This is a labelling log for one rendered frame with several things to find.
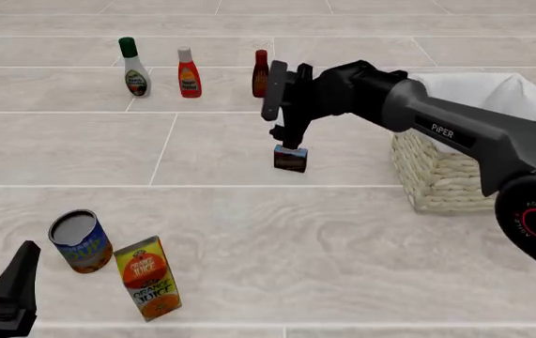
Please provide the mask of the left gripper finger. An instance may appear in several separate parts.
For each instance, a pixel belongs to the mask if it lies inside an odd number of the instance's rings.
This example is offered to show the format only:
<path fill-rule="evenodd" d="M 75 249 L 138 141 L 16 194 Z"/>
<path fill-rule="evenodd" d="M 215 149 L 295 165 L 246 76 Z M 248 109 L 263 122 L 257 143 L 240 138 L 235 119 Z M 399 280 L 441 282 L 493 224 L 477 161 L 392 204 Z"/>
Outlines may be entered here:
<path fill-rule="evenodd" d="M 0 317 L 37 310 L 35 281 L 40 247 L 27 240 L 0 275 Z"/>

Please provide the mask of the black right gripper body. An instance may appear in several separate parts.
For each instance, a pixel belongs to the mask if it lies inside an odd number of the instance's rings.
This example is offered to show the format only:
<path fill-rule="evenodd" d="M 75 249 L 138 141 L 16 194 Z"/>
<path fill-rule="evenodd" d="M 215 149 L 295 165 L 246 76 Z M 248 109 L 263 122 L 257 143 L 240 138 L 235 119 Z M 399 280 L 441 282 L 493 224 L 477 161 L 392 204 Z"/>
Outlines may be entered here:
<path fill-rule="evenodd" d="M 318 81 L 314 78 L 314 67 L 300 64 L 296 72 L 286 73 L 283 100 L 283 137 L 285 139 L 302 139 L 312 120 L 319 103 Z"/>

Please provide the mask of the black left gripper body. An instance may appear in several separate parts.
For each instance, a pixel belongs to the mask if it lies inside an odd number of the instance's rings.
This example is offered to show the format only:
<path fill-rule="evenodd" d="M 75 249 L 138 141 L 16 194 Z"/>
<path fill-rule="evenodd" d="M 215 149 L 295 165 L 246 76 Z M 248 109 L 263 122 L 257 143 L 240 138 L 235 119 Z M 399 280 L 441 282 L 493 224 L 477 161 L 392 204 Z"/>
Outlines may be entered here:
<path fill-rule="evenodd" d="M 17 309 L 0 315 L 0 338 L 27 337 L 37 319 L 37 309 Z"/>

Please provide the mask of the chocolate pudding box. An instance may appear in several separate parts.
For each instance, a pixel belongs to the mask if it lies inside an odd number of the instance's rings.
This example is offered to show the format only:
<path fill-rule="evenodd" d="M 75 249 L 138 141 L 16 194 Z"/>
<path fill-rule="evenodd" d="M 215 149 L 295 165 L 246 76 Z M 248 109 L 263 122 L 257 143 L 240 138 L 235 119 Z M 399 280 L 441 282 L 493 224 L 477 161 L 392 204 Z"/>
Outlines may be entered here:
<path fill-rule="evenodd" d="M 307 159 L 308 150 L 306 148 L 289 149 L 280 145 L 274 148 L 274 168 L 304 173 L 307 168 Z"/>

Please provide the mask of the woven wicker basket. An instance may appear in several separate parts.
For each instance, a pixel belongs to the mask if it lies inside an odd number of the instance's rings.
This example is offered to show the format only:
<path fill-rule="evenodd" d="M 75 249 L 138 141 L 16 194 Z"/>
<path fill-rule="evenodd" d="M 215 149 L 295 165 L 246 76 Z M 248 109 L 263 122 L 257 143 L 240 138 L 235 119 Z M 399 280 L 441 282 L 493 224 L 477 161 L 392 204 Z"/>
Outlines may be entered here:
<path fill-rule="evenodd" d="M 391 159 L 418 212 L 476 212 L 494 206 L 495 196 L 482 195 L 475 160 L 416 131 L 393 134 Z"/>

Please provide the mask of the white cloth basket liner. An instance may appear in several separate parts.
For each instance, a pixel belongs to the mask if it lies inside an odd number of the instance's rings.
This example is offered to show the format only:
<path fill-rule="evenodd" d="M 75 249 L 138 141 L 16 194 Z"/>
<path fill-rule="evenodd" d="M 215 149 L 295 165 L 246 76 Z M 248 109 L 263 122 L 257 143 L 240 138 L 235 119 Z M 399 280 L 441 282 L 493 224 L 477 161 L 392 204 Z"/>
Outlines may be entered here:
<path fill-rule="evenodd" d="M 536 84 L 517 73 L 413 73 L 433 98 L 536 121 Z"/>

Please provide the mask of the small flat grey plate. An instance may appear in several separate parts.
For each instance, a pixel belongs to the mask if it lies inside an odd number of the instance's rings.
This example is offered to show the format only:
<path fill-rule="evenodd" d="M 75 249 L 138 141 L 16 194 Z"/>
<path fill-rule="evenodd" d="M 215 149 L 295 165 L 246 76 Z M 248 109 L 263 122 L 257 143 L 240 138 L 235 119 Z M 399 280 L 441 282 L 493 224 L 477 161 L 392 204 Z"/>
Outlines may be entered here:
<path fill-rule="evenodd" d="M 278 118 L 279 109 L 283 102 L 286 81 L 287 64 L 283 61 L 272 61 L 261 110 L 261 116 L 267 122 L 275 121 Z"/>

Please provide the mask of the dark red sauce bottle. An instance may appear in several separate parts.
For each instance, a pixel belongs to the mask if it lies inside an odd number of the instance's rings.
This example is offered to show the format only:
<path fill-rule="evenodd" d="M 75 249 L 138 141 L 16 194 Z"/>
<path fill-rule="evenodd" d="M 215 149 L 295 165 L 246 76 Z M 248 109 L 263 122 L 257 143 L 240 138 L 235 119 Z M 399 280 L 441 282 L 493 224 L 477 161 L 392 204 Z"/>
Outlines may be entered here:
<path fill-rule="evenodd" d="M 255 64 L 252 78 L 252 92 L 255 98 L 265 97 L 268 73 L 268 51 L 257 50 L 255 52 Z"/>

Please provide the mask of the blue soup can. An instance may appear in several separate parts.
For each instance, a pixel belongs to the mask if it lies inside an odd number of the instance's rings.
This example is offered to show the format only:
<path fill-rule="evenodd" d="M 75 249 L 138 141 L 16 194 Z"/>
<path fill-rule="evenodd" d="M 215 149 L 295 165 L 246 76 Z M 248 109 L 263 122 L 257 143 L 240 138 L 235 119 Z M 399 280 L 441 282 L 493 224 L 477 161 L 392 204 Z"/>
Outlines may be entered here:
<path fill-rule="evenodd" d="M 97 215 L 88 209 L 60 216 L 51 225 L 48 238 L 69 266 L 81 274 L 102 269 L 114 252 Z"/>

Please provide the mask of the red ketchup bottle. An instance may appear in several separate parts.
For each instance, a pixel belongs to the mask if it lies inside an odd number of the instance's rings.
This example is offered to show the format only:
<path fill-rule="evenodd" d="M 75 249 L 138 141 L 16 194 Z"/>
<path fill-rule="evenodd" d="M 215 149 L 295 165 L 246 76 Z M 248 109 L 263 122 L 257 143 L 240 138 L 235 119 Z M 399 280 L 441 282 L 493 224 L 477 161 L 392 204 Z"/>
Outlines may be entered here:
<path fill-rule="evenodd" d="M 190 47 L 180 47 L 178 53 L 178 85 L 183 98 L 200 98 L 202 86 L 200 75 Z"/>

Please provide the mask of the orange juice carton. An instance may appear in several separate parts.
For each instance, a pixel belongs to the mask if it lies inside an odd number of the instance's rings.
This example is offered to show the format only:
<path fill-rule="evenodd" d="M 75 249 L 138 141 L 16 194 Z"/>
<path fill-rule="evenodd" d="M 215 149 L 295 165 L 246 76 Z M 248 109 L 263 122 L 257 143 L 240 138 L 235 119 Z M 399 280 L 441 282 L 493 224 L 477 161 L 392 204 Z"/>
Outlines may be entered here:
<path fill-rule="evenodd" d="M 182 306 L 161 240 L 152 236 L 114 252 L 117 268 L 145 322 Z"/>

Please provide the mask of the white green-capped dressing bottle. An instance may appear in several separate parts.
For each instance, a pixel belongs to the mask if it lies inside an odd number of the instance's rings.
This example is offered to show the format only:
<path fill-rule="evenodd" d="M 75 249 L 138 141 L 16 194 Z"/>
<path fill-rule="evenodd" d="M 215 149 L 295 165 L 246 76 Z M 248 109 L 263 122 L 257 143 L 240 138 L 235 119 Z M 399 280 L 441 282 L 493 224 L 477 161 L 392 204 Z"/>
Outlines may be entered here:
<path fill-rule="evenodd" d="M 140 61 L 134 38 L 120 38 L 118 44 L 124 61 L 124 81 L 127 89 L 134 97 L 142 98 L 149 95 L 151 92 L 150 76 Z"/>

